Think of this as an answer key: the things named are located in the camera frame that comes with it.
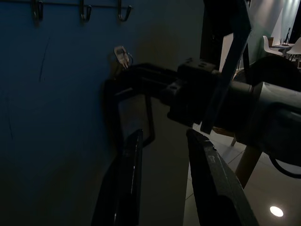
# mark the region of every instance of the dark blue wall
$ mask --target dark blue wall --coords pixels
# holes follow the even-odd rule
[[[171,69],[199,56],[201,0],[126,4],[127,22],[93,8],[84,25],[77,7],[46,5],[36,28],[29,4],[0,2],[0,224],[89,224],[112,159],[99,93],[115,46]]]

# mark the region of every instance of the metal hook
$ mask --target metal hook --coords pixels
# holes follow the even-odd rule
[[[43,2],[32,0],[32,17],[35,23],[43,20]]]
[[[89,22],[91,16],[92,6],[87,6],[87,16],[84,13],[84,0],[80,0],[79,2],[79,13],[80,18],[83,22]]]
[[[121,22],[127,21],[128,17],[130,16],[131,10],[132,10],[132,7],[128,6],[126,17],[123,19],[122,15],[121,15],[121,0],[118,0],[118,18]]]

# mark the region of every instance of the tiled floor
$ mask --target tiled floor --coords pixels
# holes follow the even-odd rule
[[[236,143],[234,147],[230,147],[231,137],[213,131],[208,137],[221,157],[235,171],[246,146]],[[301,167],[285,163],[281,163],[281,166],[290,172],[301,174]],[[260,226],[301,225],[301,179],[290,178],[280,173],[266,154],[261,155],[245,187],[245,194]],[[281,208],[284,212],[283,217],[272,215],[269,210],[271,206]],[[199,225],[189,169],[183,226]]]

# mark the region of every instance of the wall hook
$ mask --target wall hook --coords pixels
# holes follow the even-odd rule
[[[126,17],[125,17],[125,18],[122,18],[122,15],[121,15],[121,0],[118,0],[118,18],[119,18],[119,20],[120,20],[121,22],[127,21],[128,17],[130,16],[131,10],[132,10],[132,7],[131,7],[131,6],[128,6],[128,7],[127,7],[127,14],[126,14]]]
[[[79,13],[80,19],[82,22],[89,22],[91,16],[92,6],[87,6],[87,15],[85,16],[84,12],[84,0],[80,0],[79,2]]]
[[[43,2],[32,0],[32,17],[35,23],[43,20]]]

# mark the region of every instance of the coat hook rack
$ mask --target coat hook rack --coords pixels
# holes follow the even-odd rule
[[[91,17],[92,6],[87,6],[87,13],[84,12],[84,0],[79,0],[79,13],[82,22],[89,22]]]
[[[122,18],[122,15],[121,15],[121,0],[118,0],[118,18],[119,18],[119,21],[121,21],[121,22],[127,21],[128,17],[130,16],[131,10],[132,10],[132,7],[128,6],[126,17]]]
[[[36,25],[43,20],[43,2],[37,0],[31,0],[32,5],[32,17]]]

